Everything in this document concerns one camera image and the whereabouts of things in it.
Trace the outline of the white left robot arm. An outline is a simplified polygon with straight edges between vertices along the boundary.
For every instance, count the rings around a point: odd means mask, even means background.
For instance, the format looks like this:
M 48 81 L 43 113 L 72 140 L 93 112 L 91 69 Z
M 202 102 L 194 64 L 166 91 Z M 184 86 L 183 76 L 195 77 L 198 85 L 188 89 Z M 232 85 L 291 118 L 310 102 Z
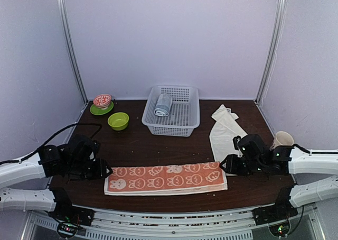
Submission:
M 65 221 L 73 220 L 76 209 L 64 189 L 18 190 L 11 186 L 54 176 L 70 181 L 105 179 L 112 168 L 97 157 L 99 149 L 97 141 L 77 135 L 66 144 L 46 144 L 22 158 L 1 162 L 1 210 L 44 210 L 56 212 Z

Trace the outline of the orange bunny pattern towel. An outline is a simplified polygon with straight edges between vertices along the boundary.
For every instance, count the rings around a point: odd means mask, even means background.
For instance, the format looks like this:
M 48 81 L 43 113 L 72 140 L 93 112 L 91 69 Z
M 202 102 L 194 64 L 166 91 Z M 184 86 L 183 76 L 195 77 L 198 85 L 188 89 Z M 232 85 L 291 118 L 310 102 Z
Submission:
M 219 162 L 117 167 L 104 184 L 104 193 L 109 196 L 176 196 L 227 189 Z

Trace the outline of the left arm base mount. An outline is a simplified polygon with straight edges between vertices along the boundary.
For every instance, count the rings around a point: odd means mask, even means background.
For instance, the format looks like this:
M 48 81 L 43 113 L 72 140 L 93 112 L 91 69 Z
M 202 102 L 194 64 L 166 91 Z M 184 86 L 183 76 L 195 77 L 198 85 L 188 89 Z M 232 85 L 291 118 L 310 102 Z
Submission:
M 54 198 L 55 208 L 48 211 L 49 217 L 55 219 L 58 229 L 64 229 L 67 233 L 75 230 L 72 236 L 83 226 L 91 226 L 95 212 L 92 209 L 74 206 L 67 192 L 63 188 L 50 189 Z

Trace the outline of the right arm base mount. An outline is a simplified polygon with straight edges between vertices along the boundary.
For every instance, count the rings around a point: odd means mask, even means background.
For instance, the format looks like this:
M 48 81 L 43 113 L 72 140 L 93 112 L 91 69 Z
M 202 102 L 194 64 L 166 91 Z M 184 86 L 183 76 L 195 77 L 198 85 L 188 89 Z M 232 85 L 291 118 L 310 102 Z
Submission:
M 290 218 L 298 215 L 298 209 L 290 203 L 291 189 L 282 188 L 273 205 L 252 210 L 256 226 L 267 224 L 270 233 L 279 239 L 291 233 Z

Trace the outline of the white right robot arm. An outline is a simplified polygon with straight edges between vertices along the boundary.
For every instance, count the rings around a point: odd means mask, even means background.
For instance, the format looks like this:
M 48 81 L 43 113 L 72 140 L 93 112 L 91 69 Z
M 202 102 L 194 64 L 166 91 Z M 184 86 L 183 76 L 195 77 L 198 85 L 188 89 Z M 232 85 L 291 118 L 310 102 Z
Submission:
M 271 207 L 274 219 L 283 219 L 291 207 L 337 197 L 337 150 L 308 150 L 298 144 L 267 147 L 257 134 L 233 139 L 236 154 L 228 154 L 219 167 L 228 174 L 249 176 L 262 171 L 268 175 L 326 174 L 316 182 L 282 188 Z

